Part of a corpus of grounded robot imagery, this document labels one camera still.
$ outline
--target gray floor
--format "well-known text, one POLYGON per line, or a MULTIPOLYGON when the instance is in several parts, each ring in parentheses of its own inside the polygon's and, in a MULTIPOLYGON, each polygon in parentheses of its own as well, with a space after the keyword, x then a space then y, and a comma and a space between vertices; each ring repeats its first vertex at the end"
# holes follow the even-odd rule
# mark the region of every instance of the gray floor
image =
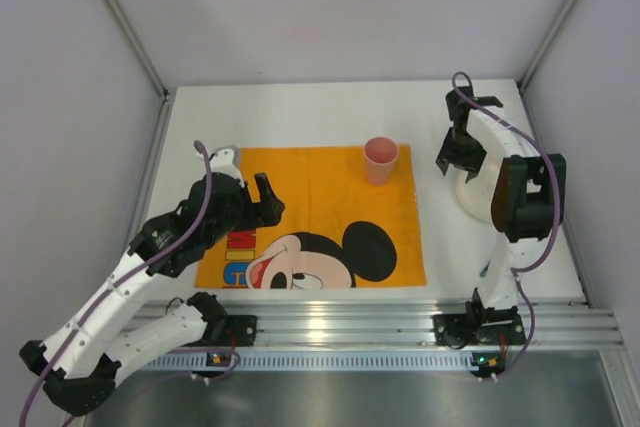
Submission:
POLYGON ((511 377, 462 373, 238 373, 205 387, 132 376, 91 427, 609 427, 620 425, 597 354, 530 354, 511 377))

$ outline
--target mickey mouse mouth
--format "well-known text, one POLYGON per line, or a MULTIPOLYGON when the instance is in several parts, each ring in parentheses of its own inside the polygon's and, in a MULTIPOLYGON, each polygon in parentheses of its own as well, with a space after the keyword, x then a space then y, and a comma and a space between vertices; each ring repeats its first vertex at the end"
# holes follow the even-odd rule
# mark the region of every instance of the mickey mouse mouth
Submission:
POLYGON ((267 270, 267 266, 271 263, 272 260, 273 257, 269 257, 268 259, 257 263, 251 268, 251 272, 249 272, 249 280, 251 281, 251 285, 253 285, 256 289, 262 287, 262 278, 264 277, 264 273, 267 270))

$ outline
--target cable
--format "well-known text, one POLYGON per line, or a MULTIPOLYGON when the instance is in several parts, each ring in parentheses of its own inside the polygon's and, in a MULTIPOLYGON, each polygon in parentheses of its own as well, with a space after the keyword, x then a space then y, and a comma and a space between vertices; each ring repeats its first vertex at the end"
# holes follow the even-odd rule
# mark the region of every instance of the cable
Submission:
POLYGON ((549 172, 549 179, 551 180, 551 195, 553 197, 553 224, 551 227, 551 234, 549 235, 549 242, 547 242, 547 246, 545 247, 544 252, 542 252, 538 260, 536 260, 533 264, 529 265, 528 267, 522 267, 522 268, 512 267, 511 268, 511 272, 513 272, 514 275, 531 272, 532 270, 535 270, 538 267, 540 267, 544 263, 544 261, 547 260, 547 258, 549 257, 549 254, 551 253, 551 250, 553 249, 554 244, 556 243, 556 238, 558 237, 558 231, 560 230, 560 211, 562 209, 560 208, 560 188, 558 186, 558 176, 556 175, 556 171, 553 168, 551 159, 549 158, 547 153, 544 151, 542 146, 538 142, 536 142, 530 135, 526 134, 525 132, 518 129, 517 127, 511 125, 509 122, 507 122, 500 116, 494 114, 486 107, 483 107, 482 105, 478 104, 475 100, 473 100, 471 97, 469 97, 464 92, 462 92, 458 87, 458 84, 456 83, 456 79, 458 78, 458 76, 464 77, 467 83, 469 84, 469 87, 473 89, 473 82, 471 81, 471 77, 469 77, 469 75, 466 72, 462 72, 462 71, 456 72, 455 74, 453 74, 453 77, 451 78, 451 84, 453 85, 453 90, 456 92, 456 94, 458 94, 460 98, 462 98, 465 102, 471 105, 474 109, 479 110, 483 114, 489 116, 490 118, 498 122, 503 127, 506 127, 508 130, 511 130, 512 132, 514 132, 515 134, 519 135, 524 140, 526 140, 531 145, 531 147, 533 147, 538 152, 538 154, 540 154, 540 157, 542 158, 542 161, 544 162, 544 165, 547 167, 547 171, 549 172))
POLYGON ((125 407, 130 407, 132 404, 138 402, 142 397, 144 397, 146 394, 148 394, 151 390, 153 390, 156 386, 158 386, 159 384, 164 383, 167 380, 171 380, 171 379, 177 379, 177 378, 185 378, 185 377, 190 377, 190 378, 200 378, 203 380, 203 382, 206 385, 209 385, 211 382, 220 382, 221 380, 224 380, 228 377, 231 376, 231 374, 233 373, 233 371, 238 367, 238 365, 240 365, 240 362, 242 361, 242 358, 240 357, 240 354, 238 352, 236 352, 235 350, 228 350, 228 349, 212 349, 212 348, 193 348, 193 349, 175 349, 172 350, 170 353, 173 354, 179 354, 179 353, 192 353, 192 354, 197 354, 197 353, 207 353, 207 354, 215 354, 215 355, 230 355, 235 359, 235 362, 231 365, 229 365, 229 368, 227 368, 227 370, 225 370, 224 372, 222 372, 220 375, 218 375, 217 377, 211 377, 211 378, 204 378, 204 377, 200 377, 196 374, 192 374, 192 373, 187 373, 187 372, 179 372, 179 373, 175 373, 175 374, 169 374, 169 375, 165 375, 161 378, 159 378, 158 380, 156 380, 155 382, 151 383, 151 385, 148 385, 142 389, 140 389, 138 392, 136 392, 133 397, 131 399, 129 399, 129 401, 123 405, 120 409, 118 409, 117 412, 122 411, 125 407))
MULTIPOLYGON (((195 149, 200 154, 202 154, 202 158, 204 159, 204 166, 205 166, 205 170, 206 170, 204 200, 202 201, 202 206, 200 207, 200 211, 198 212, 198 215, 196 216, 195 220, 193 221, 193 224, 191 224, 191 226, 185 231, 184 234, 182 234, 180 236, 180 238, 178 238, 173 244, 171 244, 169 247, 167 247, 162 252, 159 252, 158 254, 154 255, 149 260, 143 262, 142 264, 140 264, 136 268, 131 269, 129 272, 127 272, 122 277, 120 277, 118 280, 116 280, 113 283, 113 287, 114 288, 120 287, 123 283, 125 283, 127 280, 129 280, 134 275, 142 272, 143 270, 147 269, 149 266, 155 264, 159 260, 161 260, 164 257, 166 257, 167 255, 169 255, 171 252, 176 250, 178 247, 180 247, 191 236, 191 234, 193 234, 195 232, 195 230, 198 228, 198 225, 200 224, 200 222, 202 222, 202 219, 204 218, 204 215, 207 212, 207 207, 209 206, 209 198, 211 197, 213 176, 211 174, 211 165, 209 163, 209 154, 207 153, 206 147, 199 140, 196 140, 193 143, 193 145, 194 145, 195 149)), ((71 342, 73 342, 73 339, 75 339, 76 335, 78 335, 78 328, 82 327, 85 324, 85 322, 89 319, 89 317, 91 317, 91 314, 93 314, 93 312, 95 312, 95 310, 100 306, 100 304, 104 301, 104 299, 106 299, 111 294, 111 292, 112 291, 109 290, 109 289, 103 291, 91 303, 91 305, 87 308, 87 310, 84 312, 82 317, 80 317, 80 320, 78 320, 76 328, 73 329, 69 333, 67 338, 60 345, 60 348, 56 351, 55 354, 53 354, 53 356, 49 360, 49 363, 42 370, 42 372, 40 373, 40 375, 38 376, 38 378, 34 382, 33 387, 31 388, 31 391, 29 392, 29 395, 27 396, 27 400, 24 403, 24 406, 22 408, 22 412, 20 413, 20 421, 19 421, 19 426, 20 427, 26 427, 27 426, 27 417, 29 416, 29 411, 31 410, 31 406, 33 405, 33 401, 36 398, 36 395, 38 394, 38 391, 40 390, 40 387, 44 383, 44 379, 47 377, 47 375, 49 374, 49 372, 51 371, 53 366, 58 362, 60 357, 62 357, 62 354, 64 354, 64 352, 67 350, 67 348, 69 347, 71 342)))
POLYGON ((529 300, 529 297, 527 297, 527 294, 524 293, 524 290, 522 289, 522 283, 519 279, 516 279, 516 287, 518 288, 520 297, 522 297, 522 300, 524 300, 525 304, 527 304, 527 307, 529 308, 529 315, 531 316, 531 327, 529 328, 529 334, 527 335, 527 339, 524 341, 522 349, 520 349, 520 352, 516 354, 516 358, 513 359, 513 362, 511 362, 506 369, 504 369, 500 374, 497 375, 498 379, 503 378, 505 375, 515 369, 520 362, 522 362, 522 359, 527 353, 527 350, 529 350, 529 347, 531 346, 533 336, 536 333, 536 314, 533 310, 533 304, 531 303, 531 300, 529 300))
POLYGON ((551 181, 551 195, 553 197, 553 223, 551 226, 551 234, 549 235, 549 242, 547 242, 547 246, 545 247, 544 251, 538 258, 538 260, 533 262, 531 265, 527 267, 522 267, 522 268, 515 268, 515 267, 511 268, 511 272, 513 273, 515 283, 516 283, 516 288, 518 289, 518 293, 520 294, 522 299, 527 304, 527 307, 529 308, 529 314, 531 316, 531 327, 529 329, 529 334, 527 335, 524 345, 522 346, 522 349, 520 350, 520 352, 518 352, 515 359, 513 359, 513 362, 511 362, 511 364, 509 364, 502 373, 496 376, 498 379, 500 379, 505 375, 507 375, 509 372, 511 372, 520 362, 522 362, 522 359, 527 353, 527 350, 529 349, 529 346, 533 341, 533 336, 535 335, 535 332, 536 332, 536 317, 533 309, 533 304, 531 303, 531 300, 529 300, 529 297, 527 297, 527 294, 525 294, 524 289, 522 288, 522 282, 519 278, 519 274, 525 274, 527 272, 531 272, 537 269, 538 267, 540 267, 544 263, 544 261, 547 260, 547 258, 549 257, 549 254, 551 253, 551 250, 553 249, 554 244, 556 243, 556 238, 558 237, 558 231, 560 230, 560 212, 562 210, 560 205, 560 188, 558 186, 558 176, 556 175, 556 171, 553 167, 551 159, 549 158, 547 153, 544 151, 542 146, 538 142, 536 142, 530 135, 526 134, 522 130, 513 126, 512 124, 507 122, 505 119, 494 114, 493 112, 483 107, 482 105, 478 104, 475 100, 473 100, 471 97, 469 97, 464 92, 462 92, 458 87, 458 84, 456 83, 456 79, 459 76, 464 77, 467 83, 469 84, 469 87, 471 87, 471 89, 473 90, 473 82, 471 81, 471 77, 469 77, 469 75, 466 72, 459 71, 453 74, 453 77, 451 77, 451 84, 453 85, 453 90, 456 92, 456 94, 458 94, 460 98, 462 98, 465 102, 471 105, 474 109, 479 110, 483 114, 487 115, 491 119, 498 122, 503 127, 506 127, 507 129, 514 132, 516 135, 526 140, 531 145, 531 147, 533 147, 538 152, 538 154, 540 154, 540 157, 542 158, 542 161, 544 162, 544 165, 546 166, 547 171, 549 172, 549 180, 551 181))
POLYGON ((507 338, 504 334, 500 333, 500 355, 502 356, 502 360, 507 360, 507 355, 509 354, 509 344, 507 344, 507 338))
POLYGON ((184 300, 182 299, 182 297, 174 297, 173 299, 171 299, 169 301, 169 303, 167 304, 167 307, 164 309, 164 315, 167 315, 169 313, 169 309, 171 308, 171 305, 176 301, 179 300, 181 304, 184 304, 184 300))
POLYGON ((77 417, 69 417, 67 420, 65 420, 64 424, 62 424, 60 427, 69 427, 71 423, 76 419, 77 417))

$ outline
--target white wall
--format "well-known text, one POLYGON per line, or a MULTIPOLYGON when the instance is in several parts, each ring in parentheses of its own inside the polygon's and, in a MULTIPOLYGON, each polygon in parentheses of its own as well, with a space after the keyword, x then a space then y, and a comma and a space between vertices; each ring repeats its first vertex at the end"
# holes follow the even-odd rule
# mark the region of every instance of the white wall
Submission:
MULTIPOLYGON (((100 0, 0 0, 0 423, 119 257, 158 97, 100 0)), ((57 426, 41 395, 29 425, 57 426)))
POLYGON ((168 85, 518 78, 562 0, 120 0, 168 85))
POLYGON ((640 372, 640 0, 582 0, 526 96, 567 158, 567 211, 595 300, 640 372))

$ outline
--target white table surface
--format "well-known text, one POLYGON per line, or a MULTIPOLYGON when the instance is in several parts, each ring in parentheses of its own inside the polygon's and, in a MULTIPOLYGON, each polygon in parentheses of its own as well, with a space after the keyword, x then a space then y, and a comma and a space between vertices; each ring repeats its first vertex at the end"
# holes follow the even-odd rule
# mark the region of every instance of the white table surface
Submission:
MULTIPOLYGON (((506 115, 530 131, 513 80, 475 82, 478 96, 495 95, 506 115)), ((448 81, 272 84, 178 89, 150 200, 148 217, 176 207, 204 169, 194 139, 209 151, 239 147, 361 145, 378 135, 411 145, 422 231, 426 287, 320 291, 216 290, 221 299, 428 299, 470 298, 491 255, 495 231, 462 209, 435 165, 450 126, 444 96, 448 81)), ((196 292, 191 266, 155 300, 186 298, 196 292)), ((549 259, 523 280, 537 301, 584 301, 564 233, 549 259)))

